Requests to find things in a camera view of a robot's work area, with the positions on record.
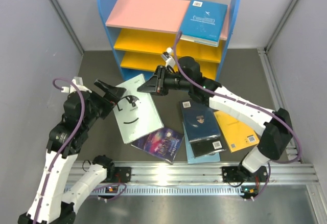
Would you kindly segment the pale green Gatsby book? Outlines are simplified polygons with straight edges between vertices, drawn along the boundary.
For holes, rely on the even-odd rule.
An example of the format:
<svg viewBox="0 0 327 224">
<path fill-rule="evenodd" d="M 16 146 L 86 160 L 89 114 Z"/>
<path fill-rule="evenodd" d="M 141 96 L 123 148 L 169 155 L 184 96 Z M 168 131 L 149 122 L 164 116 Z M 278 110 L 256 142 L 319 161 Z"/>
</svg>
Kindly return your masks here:
<svg viewBox="0 0 327 224">
<path fill-rule="evenodd" d="M 139 74 L 117 85 L 126 89 L 113 109 L 124 144 L 132 143 L 164 127 L 152 96 L 137 91 L 144 83 L 144 75 Z"/>
</svg>

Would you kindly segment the navy blue book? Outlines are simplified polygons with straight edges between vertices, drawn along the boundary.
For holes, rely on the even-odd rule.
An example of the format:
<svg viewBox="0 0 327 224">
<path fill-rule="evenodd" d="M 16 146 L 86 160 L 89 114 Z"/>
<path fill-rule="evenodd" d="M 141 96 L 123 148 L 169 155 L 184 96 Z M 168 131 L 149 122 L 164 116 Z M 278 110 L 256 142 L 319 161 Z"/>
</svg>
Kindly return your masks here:
<svg viewBox="0 0 327 224">
<path fill-rule="evenodd" d="M 193 100 L 180 101 L 179 104 L 190 143 L 220 137 L 220 128 L 211 108 Z"/>
</svg>

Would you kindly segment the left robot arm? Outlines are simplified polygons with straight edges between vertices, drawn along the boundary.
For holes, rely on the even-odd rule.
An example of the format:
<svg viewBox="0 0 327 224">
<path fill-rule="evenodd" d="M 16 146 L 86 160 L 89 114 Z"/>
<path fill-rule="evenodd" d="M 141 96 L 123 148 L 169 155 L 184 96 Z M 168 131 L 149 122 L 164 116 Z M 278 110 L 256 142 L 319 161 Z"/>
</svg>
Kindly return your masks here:
<svg viewBox="0 0 327 224">
<path fill-rule="evenodd" d="M 84 86 L 82 78 L 68 81 L 68 86 L 53 86 L 67 94 L 61 121 L 50 131 L 43 174 L 29 210 L 18 223 L 73 223 L 79 208 L 93 191 L 107 182 L 108 188 L 126 186 L 115 173 L 114 161 L 104 155 L 93 159 L 84 175 L 65 192 L 66 182 L 88 132 L 97 119 L 105 119 L 123 98 L 126 89 L 99 79 L 94 84 L 104 95 Z"/>
</svg>

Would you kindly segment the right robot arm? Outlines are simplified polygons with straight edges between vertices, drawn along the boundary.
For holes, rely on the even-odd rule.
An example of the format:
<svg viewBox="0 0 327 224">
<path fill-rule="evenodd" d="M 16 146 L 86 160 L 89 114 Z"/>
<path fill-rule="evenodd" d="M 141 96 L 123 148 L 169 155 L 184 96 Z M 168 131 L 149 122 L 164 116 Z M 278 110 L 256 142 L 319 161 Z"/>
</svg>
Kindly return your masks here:
<svg viewBox="0 0 327 224">
<path fill-rule="evenodd" d="M 187 91 L 193 101 L 222 111 L 251 127 L 260 141 L 238 165 L 236 174 L 243 182 L 256 177 L 264 164 L 279 160 L 295 138 L 288 111 L 265 109 L 236 96 L 215 80 L 204 77 L 200 64 L 192 57 L 181 57 L 176 65 L 177 72 L 159 65 L 152 77 L 138 87 L 138 92 L 165 96 L 171 89 Z"/>
</svg>

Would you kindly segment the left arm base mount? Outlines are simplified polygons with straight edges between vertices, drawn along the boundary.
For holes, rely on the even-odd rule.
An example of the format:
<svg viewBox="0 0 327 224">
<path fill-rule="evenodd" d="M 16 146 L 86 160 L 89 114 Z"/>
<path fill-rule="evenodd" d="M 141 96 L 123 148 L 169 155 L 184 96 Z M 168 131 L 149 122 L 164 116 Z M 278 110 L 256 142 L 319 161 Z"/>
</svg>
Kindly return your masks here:
<svg viewBox="0 0 327 224">
<path fill-rule="evenodd" d="M 128 183 L 131 181 L 131 167 L 115 167 L 111 178 L 106 178 L 103 183 Z"/>
</svg>

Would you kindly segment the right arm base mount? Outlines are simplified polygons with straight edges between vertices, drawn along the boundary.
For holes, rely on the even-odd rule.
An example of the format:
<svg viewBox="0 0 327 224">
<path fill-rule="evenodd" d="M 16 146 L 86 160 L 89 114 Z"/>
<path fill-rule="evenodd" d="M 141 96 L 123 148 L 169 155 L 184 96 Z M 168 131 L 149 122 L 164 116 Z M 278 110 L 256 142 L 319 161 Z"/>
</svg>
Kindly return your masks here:
<svg viewBox="0 0 327 224">
<path fill-rule="evenodd" d="M 261 166 L 255 173 L 249 172 L 243 166 L 224 166 L 221 169 L 224 183 L 263 183 L 268 178 L 265 166 Z"/>
</svg>

